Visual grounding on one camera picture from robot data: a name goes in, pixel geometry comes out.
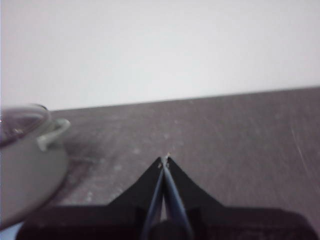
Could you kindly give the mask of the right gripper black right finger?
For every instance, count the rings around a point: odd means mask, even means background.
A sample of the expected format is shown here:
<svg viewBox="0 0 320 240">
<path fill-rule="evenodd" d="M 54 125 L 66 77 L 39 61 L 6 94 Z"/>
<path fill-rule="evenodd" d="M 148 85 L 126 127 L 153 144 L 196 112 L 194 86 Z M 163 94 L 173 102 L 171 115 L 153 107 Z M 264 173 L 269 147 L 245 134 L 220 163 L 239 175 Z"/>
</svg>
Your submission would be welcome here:
<svg viewBox="0 0 320 240">
<path fill-rule="evenodd" d="M 226 206 L 198 186 L 171 158 L 173 179 L 195 240 L 313 240 L 307 219 L 281 208 Z"/>
</svg>

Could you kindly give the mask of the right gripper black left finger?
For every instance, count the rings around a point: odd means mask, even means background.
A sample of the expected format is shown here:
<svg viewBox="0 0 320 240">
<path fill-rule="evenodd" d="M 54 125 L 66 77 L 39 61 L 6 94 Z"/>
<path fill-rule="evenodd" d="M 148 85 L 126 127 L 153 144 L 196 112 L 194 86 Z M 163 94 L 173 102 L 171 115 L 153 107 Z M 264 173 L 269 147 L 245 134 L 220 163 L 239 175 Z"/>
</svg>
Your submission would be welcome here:
<svg viewBox="0 0 320 240">
<path fill-rule="evenodd" d="M 161 158 L 108 204 L 47 207 L 26 219 L 18 240 L 138 240 L 157 210 Z"/>
</svg>

